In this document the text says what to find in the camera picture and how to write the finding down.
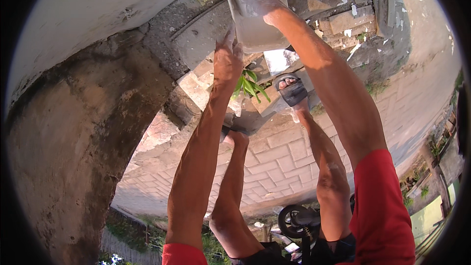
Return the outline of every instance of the red shirt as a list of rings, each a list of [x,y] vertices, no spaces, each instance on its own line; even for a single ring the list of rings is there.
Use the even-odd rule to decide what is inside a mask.
[[[388,150],[372,151],[355,169],[355,210],[350,230],[356,238],[353,264],[415,263],[411,220]],[[172,243],[163,247],[162,264],[205,265],[207,262],[197,248]]]

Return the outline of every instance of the plaster-covered hand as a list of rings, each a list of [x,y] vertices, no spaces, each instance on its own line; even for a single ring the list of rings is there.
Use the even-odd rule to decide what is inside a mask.
[[[282,16],[280,12],[292,11],[286,7],[280,0],[241,0],[248,6],[251,6],[253,11],[263,16],[263,20],[272,26],[276,26],[277,19]]]
[[[229,27],[222,40],[216,40],[214,52],[214,85],[233,86],[242,74],[242,45],[236,40],[236,30]]]

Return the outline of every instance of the plastic tub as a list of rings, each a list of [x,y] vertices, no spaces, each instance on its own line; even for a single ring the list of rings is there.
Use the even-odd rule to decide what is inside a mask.
[[[280,0],[288,6],[288,0]],[[288,39],[274,26],[263,21],[262,16],[244,17],[234,0],[227,0],[235,23],[237,40],[242,43],[245,53],[259,53],[267,50],[285,49],[290,46]]]

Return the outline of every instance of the forearm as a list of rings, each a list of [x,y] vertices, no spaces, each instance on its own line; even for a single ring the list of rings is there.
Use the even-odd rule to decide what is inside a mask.
[[[200,123],[183,152],[168,200],[167,243],[202,249],[201,226],[216,172],[221,127],[232,94],[230,86],[214,86]]]
[[[371,150],[386,148],[376,105],[348,64],[302,19],[288,9],[279,12],[275,27],[300,56],[355,168]]]

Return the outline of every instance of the concrete wall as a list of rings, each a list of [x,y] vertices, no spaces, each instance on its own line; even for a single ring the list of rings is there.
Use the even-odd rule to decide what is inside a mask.
[[[139,31],[41,75],[10,110],[7,148],[20,204],[57,264],[94,264],[116,184],[173,89]]]
[[[13,58],[6,107],[40,76],[90,44],[140,26],[174,0],[38,0]]]

